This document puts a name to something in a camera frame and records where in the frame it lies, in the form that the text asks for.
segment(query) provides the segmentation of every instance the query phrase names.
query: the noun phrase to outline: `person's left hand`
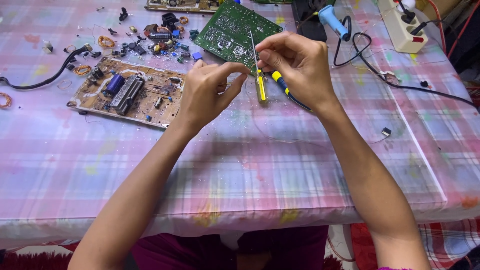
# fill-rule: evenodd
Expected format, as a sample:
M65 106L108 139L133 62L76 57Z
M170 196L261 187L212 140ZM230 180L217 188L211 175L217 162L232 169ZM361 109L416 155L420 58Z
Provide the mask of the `person's left hand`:
M235 72L242 74L227 89L227 77ZM185 78L180 110L174 121L183 122L190 131L198 133L240 93L249 73L250 69L242 63L226 62L219 66L197 61Z

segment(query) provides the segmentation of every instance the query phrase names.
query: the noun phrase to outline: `power strip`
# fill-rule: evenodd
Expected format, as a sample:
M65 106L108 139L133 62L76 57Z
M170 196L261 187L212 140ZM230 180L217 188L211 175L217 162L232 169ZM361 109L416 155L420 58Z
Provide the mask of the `power strip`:
M415 36L410 34L411 31L420 25L417 17L410 24L407 24L402 20L404 14L398 10L396 1L380 0L377 3L395 50L398 52L417 53L428 41L422 30Z

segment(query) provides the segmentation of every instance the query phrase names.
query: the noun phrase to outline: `pink tablecloth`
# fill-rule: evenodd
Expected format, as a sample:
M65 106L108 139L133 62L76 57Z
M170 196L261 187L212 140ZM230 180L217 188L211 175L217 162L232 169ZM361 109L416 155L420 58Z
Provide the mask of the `pink tablecloth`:
M352 13L354 29L367 29L372 36L365 55L378 53L367 59L395 72L404 85L419 86L427 80L433 90L469 98L434 41L416 55L391 50L375 3L336 4ZM163 12L148 12L143 5L143 0L3 1L0 73L17 85L51 77L69 44L79 48L89 42L100 50L94 40L109 36L101 27L117 31L114 40L119 43L131 41L124 34L129 26L142 30L161 22ZM244 5L282 26L293 20L289 5ZM100 6L105 9L97 12ZM130 15L120 25L121 7ZM189 16L186 30L201 29L210 18ZM287 26L294 29L294 23ZM327 34L332 63L337 38L331 30ZM53 54L42 51L42 40L52 43ZM209 62L219 61L187 38L184 42ZM350 51L351 45L342 45L339 59L346 59ZM77 59L77 65L96 64L90 57ZM165 57L140 60L133 54L126 59L181 72L193 65ZM362 66L360 61L353 63ZM405 192L418 222L480 215L480 117L473 108L431 94L390 89L351 65L332 67L331 73L348 115ZM57 88L62 80L72 85ZM67 108L83 80L65 71L54 83L30 92L0 86L13 98L12 107L0 110L0 248L80 239L162 134L119 119L94 114L85 118ZM233 103L188 144L145 235L197 236L361 221L320 122L288 100L273 80L268 84L268 108L259 107L252 82L249 79ZM392 135L380 141L384 127Z

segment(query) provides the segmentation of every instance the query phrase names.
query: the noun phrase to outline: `maroon pants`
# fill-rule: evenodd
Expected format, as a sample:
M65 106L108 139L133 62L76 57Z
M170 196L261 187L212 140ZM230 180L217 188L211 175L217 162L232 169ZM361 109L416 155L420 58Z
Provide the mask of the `maroon pants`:
M139 239L132 254L140 270L236 269L236 252L270 251L264 269L322 269L328 226L248 232L232 251L218 234L180 237L168 233Z

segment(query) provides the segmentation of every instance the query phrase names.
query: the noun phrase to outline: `beige circuit board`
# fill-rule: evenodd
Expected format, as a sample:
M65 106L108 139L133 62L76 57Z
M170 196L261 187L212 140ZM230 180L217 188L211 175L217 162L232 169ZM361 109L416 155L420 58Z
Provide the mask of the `beige circuit board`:
M96 84L93 84L90 79L86 79L67 103L68 107L130 119L162 128L167 128L177 115L185 74L108 57L103 57L96 67L103 72L104 76L99 78ZM138 74L145 81L124 116L117 114L109 106L112 98L105 95L108 82L113 77L111 70L119 73L125 79L130 75ZM175 78L180 82L175 83L170 78ZM162 102L157 109L155 103L160 97ZM147 120L147 115L151 117L150 121Z
M148 10L215 12L218 0L147 0Z

